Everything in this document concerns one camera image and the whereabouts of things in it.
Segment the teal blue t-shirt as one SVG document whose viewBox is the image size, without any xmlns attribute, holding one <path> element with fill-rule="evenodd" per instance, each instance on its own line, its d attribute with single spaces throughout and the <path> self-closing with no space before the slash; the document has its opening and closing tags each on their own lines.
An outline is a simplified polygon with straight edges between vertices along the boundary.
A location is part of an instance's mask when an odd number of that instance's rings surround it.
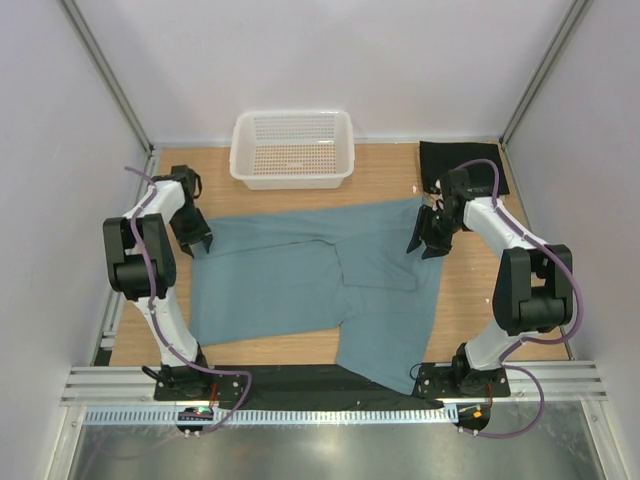
<svg viewBox="0 0 640 480">
<path fill-rule="evenodd" d="M 422 199 L 213 218 L 192 264 L 189 327 L 210 346 L 337 329 L 336 363 L 410 394 L 441 259 L 410 251 Z"/>
</svg>

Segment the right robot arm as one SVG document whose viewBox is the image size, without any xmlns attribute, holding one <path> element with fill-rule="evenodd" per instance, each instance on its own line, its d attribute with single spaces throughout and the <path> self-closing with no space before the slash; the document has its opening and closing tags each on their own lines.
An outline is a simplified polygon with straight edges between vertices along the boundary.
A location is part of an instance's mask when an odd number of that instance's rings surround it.
<svg viewBox="0 0 640 480">
<path fill-rule="evenodd" d="M 469 164 L 436 183 L 437 200 L 419 209 L 407 250 L 424 259 L 448 255 L 461 230 L 478 234 L 499 259 L 491 308 L 493 319 L 473 340 L 461 344 L 448 366 L 423 363 L 414 393 L 425 399 L 480 397 L 506 379 L 504 362 L 522 344 L 574 318 L 578 288 L 570 249 L 533 235 L 503 207 L 498 192 L 473 188 Z"/>
</svg>

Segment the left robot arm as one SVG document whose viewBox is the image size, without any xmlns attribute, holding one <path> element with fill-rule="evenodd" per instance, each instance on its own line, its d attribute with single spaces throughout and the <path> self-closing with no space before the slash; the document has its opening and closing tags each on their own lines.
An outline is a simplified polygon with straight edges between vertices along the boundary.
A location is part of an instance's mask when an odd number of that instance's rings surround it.
<svg viewBox="0 0 640 480">
<path fill-rule="evenodd" d="M 156 382 L 157 400 L 202 400 L 215 391 L 201 346 L 189 332 L 175 292 L 177 266 L 168 230 L 180 250 L 193 254 L 199 244 L 209 251 L 212 232 L 195 201 L 201 177 L 187 165 L 167 175 L 141 175 L 147 190 L 120 217 L 103 222 L 109 283 L 143 314 L 161 353 L 157 370 L 143 373 Z"/>
</svg>

